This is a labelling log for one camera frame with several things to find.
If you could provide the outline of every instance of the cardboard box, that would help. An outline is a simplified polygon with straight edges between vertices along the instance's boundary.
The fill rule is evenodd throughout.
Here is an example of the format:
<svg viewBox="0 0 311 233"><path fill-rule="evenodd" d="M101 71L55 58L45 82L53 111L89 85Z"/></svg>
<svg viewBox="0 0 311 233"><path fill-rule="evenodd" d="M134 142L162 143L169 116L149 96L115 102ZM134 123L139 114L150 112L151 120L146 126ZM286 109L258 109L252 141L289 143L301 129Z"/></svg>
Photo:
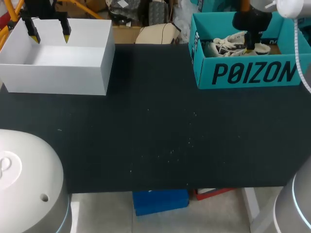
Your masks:
<svg viewBox="0 0 311 233"><path fill-rule="evenodd" d="M86 0L86 6L88 9L94 11L95 13L106 9L105 0Z"/></svg>
<svg viewBox="0 0 311 233"><path fill-rule="evenodd" d="M289 86L300 84L294 55L294 23L273 13L262 43L277 44L281 55L205 57L203 46L214 38L237 33L234 12L192 15L189 51L196 83L200 89ZM305 72L311 61L311 48L298 34L300 63Z"/></svg>
<svg viewBox="0 0 311 233"><path fill-rule="evenodd" d="M86 6L85 0L77 0L79 3L81 3L83 6ZM74 5L71 2L57 2L55 4L55 10L58 12L68 12L68 16L70 18L85 18L86 12L76 5Z"/></svg>
<svg viewBox="0 0 311 233"><path fill-rule="evenodd" d="M141 27L113 26L116 44L134 44Z"/></svg>
<svg viewBox="0 0 311 233"><path fill-rule="evenodd" d="M36 43L20 20L0 52L0 79L9 92L106 95L115 45L110 20L34 19Z"/></svg>

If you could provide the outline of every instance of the blue box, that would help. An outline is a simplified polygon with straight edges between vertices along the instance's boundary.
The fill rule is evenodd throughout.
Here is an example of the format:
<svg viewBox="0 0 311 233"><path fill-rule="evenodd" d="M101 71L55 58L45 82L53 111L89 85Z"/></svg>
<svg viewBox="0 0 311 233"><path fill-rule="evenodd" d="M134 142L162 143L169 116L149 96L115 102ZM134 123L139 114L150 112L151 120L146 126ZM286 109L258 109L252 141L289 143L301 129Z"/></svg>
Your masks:
<svg viewBox="0 0 311 233"><path fill-rule="evenodd" d="M262 43L277 44L280 55L205 57L203 46L214 38L237 33L232 26L234 12L192 15L189 51L199 89L299 85L294 55L294 23L273 13ZM301 69L311 62L311 48L298 32Z"/></svg>
<svg viewBox="0 0 311 233"><path fill-rule="evenodd" d="M157 212L187 207L187 190L140 191L133 192L136 215L148 215Z"/></svg>

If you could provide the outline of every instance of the teal box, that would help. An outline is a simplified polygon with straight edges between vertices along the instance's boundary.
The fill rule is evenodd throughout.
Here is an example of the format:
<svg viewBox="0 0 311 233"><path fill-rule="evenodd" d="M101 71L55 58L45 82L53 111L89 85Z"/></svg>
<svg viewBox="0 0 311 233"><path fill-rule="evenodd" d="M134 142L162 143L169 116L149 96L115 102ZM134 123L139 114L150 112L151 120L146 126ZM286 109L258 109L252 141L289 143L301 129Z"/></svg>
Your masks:
<svg viewBox="0 0 311 233"><path fill-rule="evenodd" d="M231 11L234 0L190 0L198 5L199 12Z"/></svg>
<svg viewBox="0 0 311 233"><path fill-rule="evenodd" d="M232 26L234 12L192 15L189 51L199 89L299 85L294 55L294 23L273 13L262 43L277 44L280 55L205 57L203 46L214 38L237 33ZM298 32L299 58L305 73L311 62L311 48Z"/></svg>

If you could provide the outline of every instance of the white cable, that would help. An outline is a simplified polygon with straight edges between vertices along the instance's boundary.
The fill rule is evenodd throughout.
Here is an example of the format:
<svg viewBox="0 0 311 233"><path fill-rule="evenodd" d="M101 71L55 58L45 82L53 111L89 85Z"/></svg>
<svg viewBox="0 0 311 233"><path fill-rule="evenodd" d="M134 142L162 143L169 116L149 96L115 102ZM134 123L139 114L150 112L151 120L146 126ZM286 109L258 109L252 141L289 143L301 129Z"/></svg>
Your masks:
<svg viewBox="0 0 311 233"><path fill-rule="evenodd" d="M299 77L303 85L311 93L311 87L307 84L305 77L303 76L303 73L301 71L301 67L300 67L299 50L298 50L298 20L297 19L294 19L294 46L295 46L295 59L296 59L297 72L299 74Z"/></svg>

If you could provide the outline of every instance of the red box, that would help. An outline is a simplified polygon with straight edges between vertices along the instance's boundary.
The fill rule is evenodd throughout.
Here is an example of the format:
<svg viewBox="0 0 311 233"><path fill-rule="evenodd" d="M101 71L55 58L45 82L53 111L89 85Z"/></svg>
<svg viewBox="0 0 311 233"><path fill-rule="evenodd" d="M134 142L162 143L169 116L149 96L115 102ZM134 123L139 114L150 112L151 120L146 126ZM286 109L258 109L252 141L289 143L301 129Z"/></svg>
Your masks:
<svg viewBox="0 0 311 233"><path fill-rule="evenodd" d="M221 193L231 191L233 189L235 189L235 188L221 188L221 189L216 189L215 191L210 191L210 192L206 192L206 193L202 193L202 194L198 194L197 189L194 189L193 193L198 200L203 200L206 198L216 196L216 195L221 194Z"/></svg>

